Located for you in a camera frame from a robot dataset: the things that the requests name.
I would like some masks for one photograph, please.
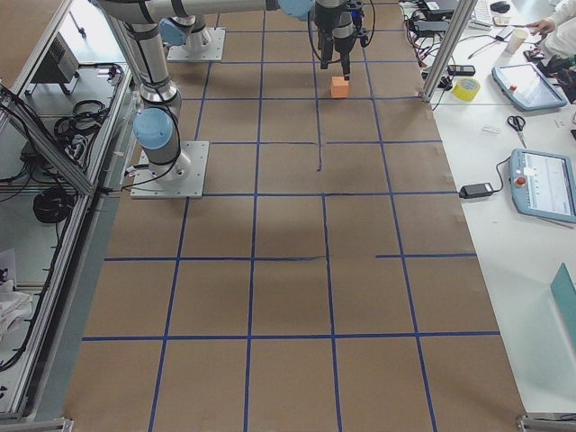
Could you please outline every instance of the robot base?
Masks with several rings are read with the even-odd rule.
[[[182,141],[182,156],[192,161],[181,178],[170,181],[154,180],[141,186],[134,186],[130,196],[135,199],[202,198],[206,163],[208,162],[208,141]],[[147,164],[148,158],[142,151],[139,164]],[[149,170],[141,170],[134,176],[134,184],[153,178]]]
[[[206,49],[200,52],[190,52],[183,47],[171,47],[168,52],[168,62],[170,63],[201,63],[206,61],[222,61],[222,52],[224,51],[224,38],[226,29],[207,28],[212,37],[212,42]]]

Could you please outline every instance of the blue tablet frame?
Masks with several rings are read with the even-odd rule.
[[[552,213],[549,211],[541,211],[536,209],[530,208],[529,203],[529,180],[526,179],[526,184],[522,187],[516,186],[515,182],[516,179],[519,177],[529,177],[529,175],[525,174],[524,167],[525,165],[525,154],[532,154],[538,156],[544,156],[548,158],[557,158],[564,161],[564,166],[566,168],[565,174],[566,177],[566,186],[568,189],[568,197],[570,199],[570,215],[560,214],[560,213]],[[544,153],[542,151],[533,151],[527,150],[525,148],[517,148],[512,151],[512,155],[510,156],[510,161],[508,162],[508,166],[510,168],[510,186],[512,189],[512,202],[516,206],[519,213],[527,214],[530,216],[536,216],[539,218],[546,218],[551,219],[554,221],[563,221],[569,223],[576,223],[576,182],[574,182],[574,173],[572,172],[572,162],[570,161],[569,157],[562,156],[562,155],[555,155],[553,153]]]
[[[514,83],[510,83],[506,77],[506,71],[512,68],[525,68],[531,67],[538,77],[540,77],[540,89],[549,92],[549,94],[555,99],[555,102],[548,103],[526,103],[519,100],[515,95],[515,92],[510,91],[510,86]],[[546,77],[533,63],[522,63],[519,65],[508,65],[508,66],[498,66],[492,68],[492,77],[498,83],[502,89],[502,93],[506,95],[512,103],[524,111],[534,111],[534,110],[545,110],[550,108],[560,108],[567,104],[563,93],[555,88],[552,84],[548,82]]]

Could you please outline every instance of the blue joint cap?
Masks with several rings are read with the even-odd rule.
[[[173,47],[181,47],[186,43],[185,33],[167,18],[160,21],[160,35],[162,41]]]
[[[158,150],[172,138],[174,123],[166,112],[148,108],[136,116],[132,129],[144,149]]]
[[[308,21],[308,12],[314,6],[314,0],[278,0],[285,14],[300,21]]]

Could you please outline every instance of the tablet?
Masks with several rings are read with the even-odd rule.
[[[499,66],[492,77],[512,103],[524,111],[559,108],[566,105],[561,90],[551,85],[532,63]]]
[[[518,212],[576,223],[576,184],[568,157],[518,148],[510,156],[509,168]]]

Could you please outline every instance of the black mouse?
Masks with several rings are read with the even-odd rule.
[[[508,2],[499,1],[496,3],[492,3],[490,5],[490,9],[494,12],[498,12],[499,14],[505,14],[507,11],[510,10],[510,5]]]

